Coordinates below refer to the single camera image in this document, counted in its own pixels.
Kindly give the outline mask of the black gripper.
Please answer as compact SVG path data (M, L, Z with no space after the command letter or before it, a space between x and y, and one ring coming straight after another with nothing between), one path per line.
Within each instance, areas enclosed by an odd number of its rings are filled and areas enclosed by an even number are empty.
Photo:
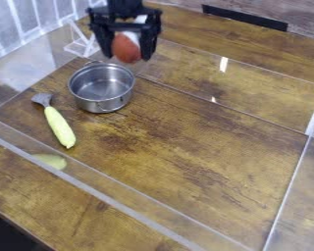
M105 0L102 7L86 8L94 38L106 58L111 57L113 31L141 31L140 52L141 59L148 61L156 51L157 35L160 34L161 10L145 7L142 0ZM145 16L142 23L118 23L116 20L136 19Z

